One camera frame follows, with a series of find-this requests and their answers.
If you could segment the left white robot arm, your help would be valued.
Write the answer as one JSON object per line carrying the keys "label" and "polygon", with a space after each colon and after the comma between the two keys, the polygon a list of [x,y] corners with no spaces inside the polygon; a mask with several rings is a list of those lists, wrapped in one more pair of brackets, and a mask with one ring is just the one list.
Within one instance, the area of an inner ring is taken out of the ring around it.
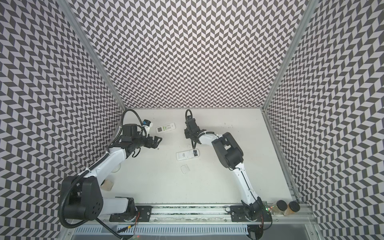
{"label": "left white robot arm", "polygon": [[88,221],[99,221],[104,215],[120,222],[138,219],[139,211],[133,198],[104,198],[101,186],[126,159],[136,158],[142,148],[156,149],[159,146],[162,138],[149,134],[152,125],[149,120],[139,119],[138,124],[125,124],[121,120],[106,153],[80,174],[62,181],[58,217],[63,227],[77,228]]}

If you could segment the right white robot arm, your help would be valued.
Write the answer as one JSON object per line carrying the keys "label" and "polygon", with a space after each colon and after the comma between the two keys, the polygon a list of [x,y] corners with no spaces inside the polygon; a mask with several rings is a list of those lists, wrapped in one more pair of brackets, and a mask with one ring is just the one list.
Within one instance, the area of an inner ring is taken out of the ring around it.
{"label": "right white robot arm", "polygon": [[232,134],[227,132],[217,135],[215,132],[200,129],[192,115],[186,115],[185,124],[185,137],[191,140],[193,149],[198,144],[213,147],[223,167],[232,172],[246,218],[251,222],[256,220],[264,222],[267,219],[267,215],[264,213],[266,207],[250,182],[245,169],[244,152]]}

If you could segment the white battery cover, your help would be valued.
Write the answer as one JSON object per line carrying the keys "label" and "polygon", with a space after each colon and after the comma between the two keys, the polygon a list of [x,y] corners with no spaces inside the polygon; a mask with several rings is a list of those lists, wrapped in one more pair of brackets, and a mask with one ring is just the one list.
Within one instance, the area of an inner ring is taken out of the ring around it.
{"label": "white battery cover", "polygon": [[190,172],[190,168],[189,168],[188,165],[182,165],[181,166],[181,171],[182,171],[183,174],[187,174],[187,173]]}

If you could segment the white remote with green buttons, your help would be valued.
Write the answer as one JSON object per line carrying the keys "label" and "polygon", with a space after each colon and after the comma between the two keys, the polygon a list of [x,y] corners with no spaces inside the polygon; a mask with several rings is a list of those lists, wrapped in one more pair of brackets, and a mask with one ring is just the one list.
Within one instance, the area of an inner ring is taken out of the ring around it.
{"label": "white remote with green buttons", "polygon": [[160,134],[167,133],[167,132],[173,131],[175,129],[176,129],[175,123],[169,123],[169,124],[166,124],[166,125],[162,125],[162,126],[156,127],[157,133],[160,133]]}

